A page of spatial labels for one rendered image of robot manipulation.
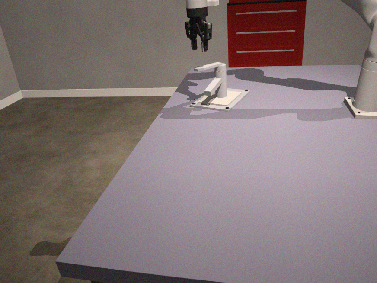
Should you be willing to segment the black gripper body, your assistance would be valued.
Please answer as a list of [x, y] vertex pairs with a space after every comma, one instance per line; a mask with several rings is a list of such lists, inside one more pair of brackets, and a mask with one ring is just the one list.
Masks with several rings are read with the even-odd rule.
[[194, 23], [193, 32], [197, 32], [197, 29], [195, 27], [195, 23], [198, 23], [200, 31], [204, 31], [204, 21], [206, 21], [206, 16], [208, 16], [208, 7], [203, 8], [191, 8], [187, 10], [187, 17], [190, 18], [189, 23]]

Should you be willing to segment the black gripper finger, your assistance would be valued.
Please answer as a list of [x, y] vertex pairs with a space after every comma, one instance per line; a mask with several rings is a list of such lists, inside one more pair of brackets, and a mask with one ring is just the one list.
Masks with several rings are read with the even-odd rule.
[[[198, 35], [201, 37], [201, 47], [202, 52], [208, 51], [208, 40], [212, 38], [212, 23], [207, 23], [204, 21], [204, 32], [200, 31], [198, 23], [195, 23], [195, 27], [197, 29]], [[208, 36], [209, 33], [209, 36]], [[204, 37], [203, 37], [204, 35]]]
[[192, 50], [197, 50], [197, 40], [196, 40], [196, 38], [197, 38], [198, 33], [193, 32], [193, 28], [194, 28], [194, 23], [190, 24], [189, 21], [185, 22], [186, 34], [187, 34], [187, 38], [190, 38], [190, 40], [191, 40]]

